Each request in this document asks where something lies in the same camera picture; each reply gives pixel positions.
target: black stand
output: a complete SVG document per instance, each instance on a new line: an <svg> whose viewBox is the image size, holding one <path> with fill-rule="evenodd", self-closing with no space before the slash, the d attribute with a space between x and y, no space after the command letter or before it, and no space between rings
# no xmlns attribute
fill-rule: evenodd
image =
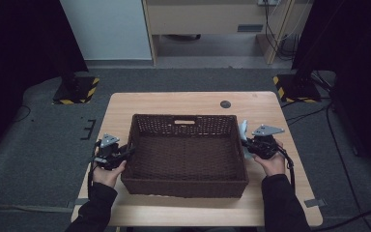
<svg viewBox="0 0 371 232"><path fill-rule="evenodd" d="M66 80L62 76L62 83L56 91L53 101L86 102L91 97L90 91L94 88L95 79L92 76L74 76L72 80Z"/></svg>
<svg viewBox="0 0 371 232"><path fill-rule="evenodd" d="M314 100L320 101L321 95L311 78L298 78L298 74L279 74L278 92L283 102Z"/></svg>

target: wicker basket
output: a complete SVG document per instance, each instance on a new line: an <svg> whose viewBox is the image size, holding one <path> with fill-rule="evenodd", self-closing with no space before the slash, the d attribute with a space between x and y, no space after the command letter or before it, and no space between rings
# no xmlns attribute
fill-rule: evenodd
<svg viewBox="0 0 371 232"><path fill-rule="evenodd" d="M234 115L135 114L128 146L131 194L239 198L248 184Z"/></svg>

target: black cable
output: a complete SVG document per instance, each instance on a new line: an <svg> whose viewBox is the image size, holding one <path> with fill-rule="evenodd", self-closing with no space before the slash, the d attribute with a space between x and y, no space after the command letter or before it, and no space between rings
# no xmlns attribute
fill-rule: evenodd
<svg viewBox="0 0 371 232"><path fill-rule="evenodd" d="M302 114L302 115L300 115L300 116L297 116L297 117L294 117L294 118L287 119L287 120L286 120L287 122L290 121L290 120L297 119L296 121L294 121L294 122L288 124L288 127L289 127L289 126L292 126L292 125L293 125L294 123L296 123L297 121L302 120L302 119L304 119L304 118L306 118L306 117L308 117L308 116L310 116L310 115L317 114L317 113L319 113L319 112L321 112L321 111L324 111L324 109L325 109L325 107L322 107L321 109L318 109L317 111L314 111L314 112L311 112L311 113L307 113L307 114Z"/></svg>
<svg viewBox="0 0 371 232"><path fill-rule="evenodd" d="M23 211L31 213L71 213L73 209L51 206L0 205L0 211Z"/></svg>
<svg viewBox="0 0 371 232"><path fill-rule="evenodd" d="M93 146L93 151L92 151L92 156L90 158L90 168L89 168L89 173L87 174L87 195L89 200L91 199L92 196L92 187L93 187L93 172L95 169L98 167L97 165L93 167L94 162L95 162L95 157L96 157L96 149L100 146L101 144L101 139L95 143Z"/></svg>
<svg viewBox="0 0 371 232"><path fill-rule="evenodd" d="M324 84L324 86L326 86L326 88L328 89L328 92L330 92L332 90L332 87L329 85L329 83L327 83L321 76L321 74L319 73L319 71L316 71L316 74L317 74L317 77L321 80L321 82Z"/></svg>
<svg viewBox="0 0 371 232"><path fill-rule="evenodd" d="M29 116L29 114L31 114L31 108L29 108L27 105L21 105L20 107L25 107L26 109L28 109L28 113L26 114L26 116L24 116L23 118L21 119L18 119L18 120L13 120L13 123L18 123L22 120L24 120L25 118L27 118Z"/></svg>
<svg viewBox="0 0 371 232"><path fill-rule="evenodd" d="M326 231L326 230L336 229L336 228L338 228L338 227L341 227L341 226L343 226L343 225L346 225L346 224L348 224L348 223L351 223L352 221L355 221L355 220L357 220L357 219L359 219L359 218L362 218L362 217L365 217L365 216L368 216L368 215L371 215L371 211L368 211L368 212L365 212L365 213L360 214L360 215L358 215L358 216L352 217L352 218L350 218L350 219L347 219L347 220L345 220L345 221L343 221L343 222L340 222L340 223L337 223L337 224L335 224L335 225L332 225L332 226L329 226L329 227L325 227L325 228L320 228L320 229L314 229L314 230L312 230L312 231Z"/></svg>
<svg viewBox="0 0 371 232"><path fill-rule="evenodd" d="M300 38L298 35L295 35L294 37L294 47L292 48L292 57L291 57L291 60L292 60L292 63L294 64L294 59L295 59L295 56L297 55L297 45L299 45L299 42L300 42Z"/></svg>
<svg viewBox="0 0 371 232"><path fill-rule="evenodd" d="M323 99L330 99L330 97L320 97L319 99L321 99L321 100L323 100ZM315 100L315 99L312 99L312 98L305 98L305 99L302 99L302 100L303 100L303 101L306 101L306 100ZM297 102L302 102L302 101L292 101L292 102L288 102L288 103L282 105L281 108L286 107L286 106L288 106L288 105L290 105L290 104L293 104L293 103L297 103Z"/></svg>
<svg viewBox="0 0 371 232"><path fill-rule="evenodd" d="M269 21L268 21L268 17L269 17L269 6L270 6L269 3L268 3L268 0L264 0L264 4L265 4L265 19L266 19L265 38L267 39L268 43L270 44L270 46L272 47L273 51L275 52L276 56L279 59L281 59L283 61L289 61L290 59L284 59L284 58L282 58L282 57L279 56L278 49L276 49L276 47L271 43L270 39L268 38L268 29L270 29L271 36L276 41L276 38L273 35L272 29L271 29L270 24L269 24Z"/></svg>
<svg viewBox="0 0 371 232"><path fill-rule="evenodd" d="M348 168L346 167L346 164L345 164L345 161L343 160L343 156L342 156L342 153L340 152L339 150L339 145L337 143L337 140L336 140L336 137L335 137L335 134L333 133L333 129L332 129L332 125L330 123L330 119L329 119L329 109L330 107L332 106L333 104L333 101L330 102L330 104L328 105L327 107L327 111L326 111L326 115L327 115L327 121L328 121L328 126L329 126L329 131L330 131L330 135L332 136L332 139L333 139L333 142L335 144L335 147L336 147L336 151L339 155L339 158L341 160L341 163L342 163L342 167L345 171L345 176L346 176L346 179L348 180L348 184L349 184L349 187L351 189L351 193L352 193L352 196L354 197L354 200L355 200L355 203L357 204L357 209L359 210L359 214L362 215L362 211L361 211L361 208L360 208L360 204L359 202L357 201L357 195L355 194L355 190L354 190L354 186L352 184L352 181L351 181L351 177L349 176L349 172L348 172ZM371 231L371 225L369 224L369 222L366 220L366 218L364 216L362 216L363 218L363 221L366 223L367 227L369 227L370 231Z"/></svg>
<svg viewBox="0 0 371 232"><path fill-rule="evenodd" d="M288 51L285 49L285 45L286 45L286 42L287 42L287 38L288 36L285 35L284 38L282 38L281 40L281 44L278 48L278 52L283 55L283 56L287 56L287 57L290 57L290 59L294 59L295 57L295 54L296 54L296 45L297 45L297 35L295 35L294 37L294 43L293 43L293 48L291 51Z"/></svg>
<svg viewBox="0 0 371 232"><path fill-rule="evenodd" d="M293 102L287 103L287 104L285 104L285 105L283 105L283 106L281 106L281 107L288 106L288 105L290 105L290 104L292 104L292 103L295 103L295 102L297 102L297 101L293 101ZM327 121L328 121L329 131L330 131L330 134L331 134L331 136L332 136L332 138L333 138L333 141L334 141L334 144L335 144L336 150L337 150L337 152L338 152L338 154L339 154L339 158L341 159L341 162L342 162L343 168L344 168L344 170L345 170L345 174L346 174L346 177L347 177L347 179L348 179L348 183L349 183L349 185L350 185L352 195L353 195L353 197L354 197L354 200L355 200L356 203L357 203L357 208L358 208L358 210L359 210L359 215L358 215L358 216L355 216L355 217L352 217L352 218L350 218L350 219L348 219L348 220L345 220L345 221L343 221L343 222L340 222L340 223L338 223L338 224L335 224L335 225L333 225L333 226L326 227L326 228L315 229L315 230L312 230L312 231L326 231L326 230L335 229L335 228L338 228L338 227L343 226L343 225L345 225L345 224L348 224L348 223L350 223L350 222L352 222L352 221L354 221L354 220L357 220L357 219L359 219L359 218L363 218L364 222L366 223L366 225L367 225L367 226L369 227L369 229L371 230L371 225L369 224L369 222L368 222L368 221L366 220L366 218L365 218L366 216L371 215L371 210L368 211L368 212L365 212L365 213L362 213L362 212L361 212L360 205L359 205L359 203L358 203L358 201L357 201L357 197L356 197L356 194L355 194L354 187L353 187L352 182L351 182L351 179L350 179L350 177L349 177L348 169L346 168L345 162L344 162L343 157L342 157L342 153L341 153L340 150L339 150L339 146L338 146L338 144L337 144L336 137L335 137L335 135L334 135L334 133L333 133L333 129L332 129L332 126L331 126L331 123L330 123L330 119L329 119L329 116L328 116L328 110L330 109L331 106L332 106L332 102L331 102L331 103L326 107L326 110L327 110ZM294 118L291 118L291 119L287 119L287 121L289 121L289 120L293 120L293 119L297 119L297 118L299 118L299 120L301 120L301 119L303 119L304 117L307 117L307 116L309 116L309 115L315 114L315 113L320 112L320 111L321 111L321 109L320 109L320 110L317 110L317 111L315 111L315 112L309 113L309 114L300 115L300 116L297 116L297 117L294 117Z"/></svg>
<svg viewBox="0 0 371 232"><path fill-rule="evenodd" d="M278 146L278 151L284 156L284 158L287 160L287 168L289 169L289 174L291 177L291 187L295 192L295 173L294 173L294 162L292 159L288 156L288 153L285 149Z"/></svg>

